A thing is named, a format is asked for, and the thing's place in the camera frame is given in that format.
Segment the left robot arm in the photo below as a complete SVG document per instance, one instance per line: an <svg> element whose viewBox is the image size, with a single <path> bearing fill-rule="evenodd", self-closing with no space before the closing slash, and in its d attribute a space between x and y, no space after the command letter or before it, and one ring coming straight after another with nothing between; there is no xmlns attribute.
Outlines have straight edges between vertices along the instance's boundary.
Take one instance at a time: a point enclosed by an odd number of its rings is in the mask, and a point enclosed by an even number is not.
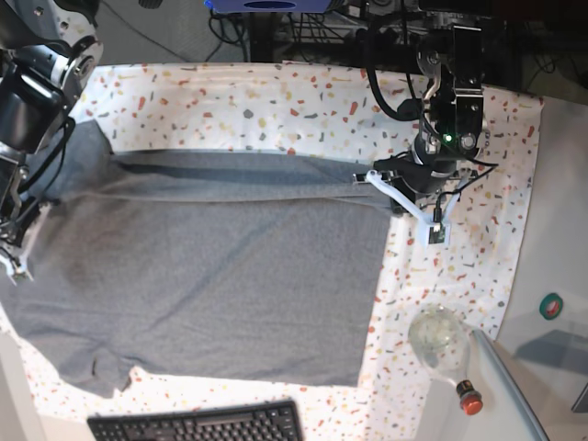
<svg viewBox="0 0 588 441"><path fill-rule="evenodd" d="M405 153L376 161L371 170L354 175L356 184L370 184L390 199L396 215L416 220L423 246L447 245L450 214L463 191L495 169L479 160L485 130L482 87L483 37L480 21L491 13L485 1L420 1L375 17L364 39L364 63L371 92L382 112L399 122L417 122L418 131ZM386 101L376 74L376 36L401 25L402 41L414 49L427 87L411 93L397 108Z"/></svg>

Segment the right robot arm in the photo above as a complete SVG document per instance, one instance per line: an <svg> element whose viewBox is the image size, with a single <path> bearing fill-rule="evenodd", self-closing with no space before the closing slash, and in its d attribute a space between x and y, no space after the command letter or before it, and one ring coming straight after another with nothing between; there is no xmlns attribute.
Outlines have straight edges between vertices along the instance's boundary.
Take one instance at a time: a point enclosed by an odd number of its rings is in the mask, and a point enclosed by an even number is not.
<svg viewBox="0 0 588 441"><path fill-rule="evenodd" d="M47 219L47 194L75 128L70 114L96 68L97 1L1 4L1 266L17 284Z"/></svg>

